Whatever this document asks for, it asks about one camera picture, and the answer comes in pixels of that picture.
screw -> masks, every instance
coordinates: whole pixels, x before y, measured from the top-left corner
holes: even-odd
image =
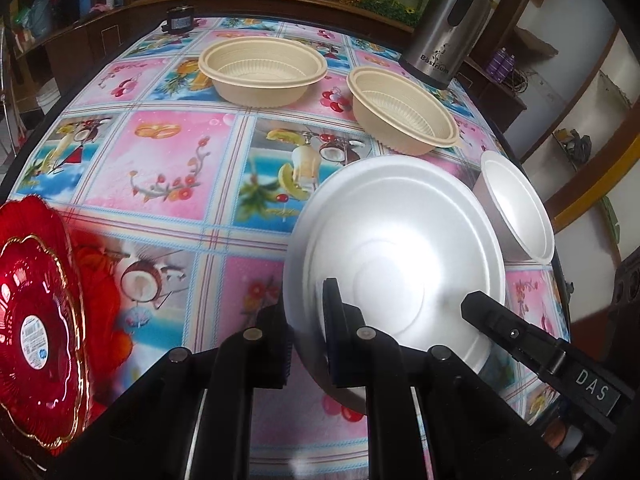
[[[184,346],[178,346],[177,348],[172,348],[169,351],[169,361],[174,363],[181,363],[187,357],[189,357],[190,352]]]
[[[262,338],[262,330],[256,328],[255,326],[251,328],[247,328],[242,334],[247,341],[258,341],[258,339]]]
[[[358,336],[360,339],[369,340],[375,338],[376,331],[373,330],[370,326],[361,326],[356,330],[356,336]]]
[[[451,350],[446,346],[436,345],[431,347],[431,355],[433,355],[438,361],[446,361],[451,357]]]

red decorative plate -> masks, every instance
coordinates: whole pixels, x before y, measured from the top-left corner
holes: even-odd
[[[39,198],[3,206],[0,236],[0,430],[46,466],[88,415],[78,277],[62,220]]]

tablecloth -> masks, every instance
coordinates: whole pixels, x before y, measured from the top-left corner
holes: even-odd
[[[199,72],[198,54],[239,36],[300,41],[324,55],[329,71],[287,107],[230,104]],[[213,348],[276,300],[287,240],[304,204],[287,180],[296,147],[287,136],[308,136],[315,150],[341,148],[322,159],[317,184],[346,162],[390,153],[355,121],[346,75],[371,65],[413,79],[398,58],[383,46],[308,25],[203,18],[185,34],[158,28],[141,38],[64,110],[11,198],[42,196],[73,229],[91,233],[113,262],[122,296],[117,323],[133,350],[117,370],[111,398],[169,349]],[[421,158],[472,187],[482,152],[501,152],[500,143],[455,80],[445,91],[425,88],[452,113],[462,143]],[[568,339],[551,266],[507,264],[506,279],[511,310]],[[556,396],[498,348],[481,376],[528,422]],[[327,397],[295,352],[284,390],[255,394],[251,442],[254,476],[367,477],[366,418]]]

biodegradable bowl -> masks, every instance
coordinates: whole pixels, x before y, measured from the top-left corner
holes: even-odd
[[[360,126],[396,152],[423,155],[436,147],[453,146],[460,138],[447,109],[401,75],[363,66],[349,73],[347,85]]]
[[[207,47],[200,71],[218,93],[241,106],[274,108],[302,97],[326,74],[326,60],[311,47],[283,38],[233,38]]]

white foam plate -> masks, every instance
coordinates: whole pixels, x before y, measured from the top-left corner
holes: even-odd
[[[338,402],[365,412],[363,388],[330,381],[322,282],[404,346],[450,347],[474,371],[489,340],[462,319],[460,303],[482,290],[504,304],[504,264],[471,191],[434,164],[402,155],[368,158],[334,173],[305,205],[284,266],[284,305],[296,350]]]

